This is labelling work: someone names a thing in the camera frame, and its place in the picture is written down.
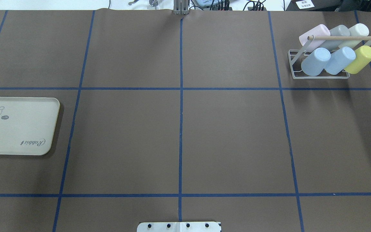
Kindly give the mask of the aluminium frame post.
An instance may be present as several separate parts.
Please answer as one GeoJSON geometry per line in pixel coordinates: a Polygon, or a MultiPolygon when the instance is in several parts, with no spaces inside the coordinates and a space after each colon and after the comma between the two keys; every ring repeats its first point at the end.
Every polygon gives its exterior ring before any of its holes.
{"type": "Polygon", "coordinates": [[[188,15],[189,14],[189,0],[174,0],[173,12],[174,15],[188,15]]]}

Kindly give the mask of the cream plastic tray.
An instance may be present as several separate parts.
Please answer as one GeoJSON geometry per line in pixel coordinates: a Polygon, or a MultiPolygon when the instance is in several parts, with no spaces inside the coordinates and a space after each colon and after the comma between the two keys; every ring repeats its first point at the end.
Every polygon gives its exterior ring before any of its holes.
{"type": "Polygon", "coordinates": [[[50,97],[0,97],[0,155],[47,154],[60,110],[50,97]]]}

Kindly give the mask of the grey cup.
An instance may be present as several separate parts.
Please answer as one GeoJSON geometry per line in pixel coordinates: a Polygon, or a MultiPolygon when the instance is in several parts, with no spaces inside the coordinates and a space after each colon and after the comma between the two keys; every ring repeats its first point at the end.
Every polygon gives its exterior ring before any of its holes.
{"type": "MultiPolygon", "coordinates": [[[[349,37],[350,31],[349,28],[347,28],[345,25],[338,25],[332,29],[330,29],[331,36],[343,36],[343,37],[349,37]]],[[[324,41],[319,47],[325,48],[329,51],[337,50],[338,46],[342,43],[343,40],[337,40],[337,41],[324,41]]]]}

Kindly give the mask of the light blue cup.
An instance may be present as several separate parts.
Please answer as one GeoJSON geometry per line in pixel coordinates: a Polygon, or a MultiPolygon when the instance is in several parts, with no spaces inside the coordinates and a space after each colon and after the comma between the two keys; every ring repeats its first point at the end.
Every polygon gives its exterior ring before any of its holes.
{"type": "Polygon", "coordinates": [[[356,59],[354,50],[350,47],[342,47],[331,54],[331,59],[325,65],[324,70],[337,75],[356,59]]]}

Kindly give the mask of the yellow cup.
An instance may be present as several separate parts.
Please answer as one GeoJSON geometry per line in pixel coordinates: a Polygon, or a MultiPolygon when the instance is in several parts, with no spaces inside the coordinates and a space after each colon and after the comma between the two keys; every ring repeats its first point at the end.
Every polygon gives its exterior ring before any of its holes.
{"type": "Polygon", "coordinates": [[[350,74],[359,73],[365,66],[371,62],[371,47],[363,45],[355,51],[356,58],[344,70],[350,74]]]}

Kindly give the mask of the black labelled box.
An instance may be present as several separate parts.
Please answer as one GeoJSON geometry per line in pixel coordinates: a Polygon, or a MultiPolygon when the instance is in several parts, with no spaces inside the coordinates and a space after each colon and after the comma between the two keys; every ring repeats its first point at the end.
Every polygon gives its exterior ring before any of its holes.
{"type": "Polygon", "coordinates": [[[334,12],[345,8],[348,4],[348,0],[291,0],[285,10],[334,12]]]}

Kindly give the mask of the pale green cup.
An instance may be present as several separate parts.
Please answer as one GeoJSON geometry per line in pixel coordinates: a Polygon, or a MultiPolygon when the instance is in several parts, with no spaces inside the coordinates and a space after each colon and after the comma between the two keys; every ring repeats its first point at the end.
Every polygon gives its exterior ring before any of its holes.
{"type": "MultiPolygon", "coordinates": [[[[350,36],[351,37],[358,37],[358,36],[368,36],[369,35],[369,29],[365,24],[357,23],[356,25],[349,28],[350,36]]],[[[359,41],[343,41],[339,44],[338,48],[343,47],[350,47],[354,48],[356,47],[362,40],[359,41]]]]}

